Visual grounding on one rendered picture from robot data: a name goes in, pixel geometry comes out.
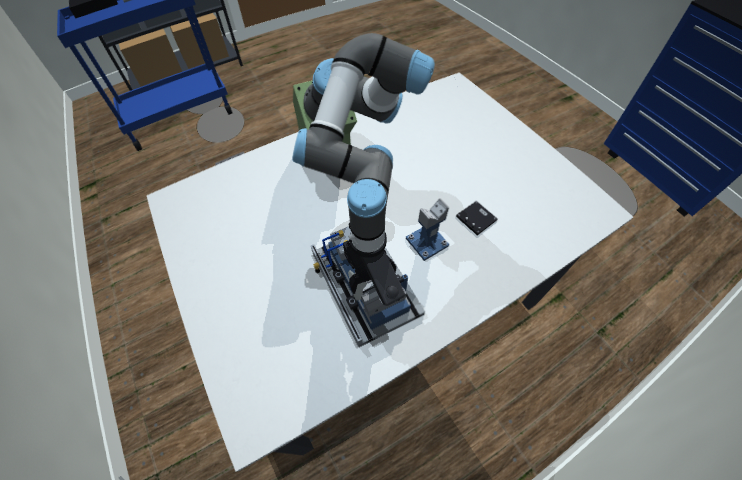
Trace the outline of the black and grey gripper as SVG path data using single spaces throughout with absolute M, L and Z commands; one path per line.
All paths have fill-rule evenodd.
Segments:
M 367 285 L 367 281 L 371 280 L 370 276 L 361 260 L 361 257 L 375 257 L 379 254 L 381 254 L 386 247 L 387 244 L 387 236 L 385 233 L 385 241 L 382 247 L 374 252 L 362 252 L 356 249 L 352 243 L 352 240 L 348 240 L 343 242 L 344 247 L 344 254 L 347 258 L 348 262 L 350 263 L 352 269 L 355 268 L 355 274 L 349 270 L 349 284 L 352 289 L 353 296 L 356 300 L 362 299 L 361 295 L 363 294 L 363 289 Z M 360 257 L 361 256 L 361 257 Z M 356 274 L 357 273 L 357 274 Z

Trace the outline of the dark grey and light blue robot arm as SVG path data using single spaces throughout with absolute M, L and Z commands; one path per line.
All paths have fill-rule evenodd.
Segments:
M 433 71 L 431 57 L 381 34 L 368 33 L 347 42 L 334 59 L 321 62 L 304 94 L 305 112 L 315 121 L 309 130 L 299 130 L 292 160 L 354 183 L 347 195 L 349 239 L 359 251 L 374 252 L 384 244 L 393 156 L 381 145 L 362 150 L 342 142 L 349 112 L 391 123 L 400 109 L 402 92 L 423 93 Z M 383 305 L 405 296 L 385 250 L 361 259 Z

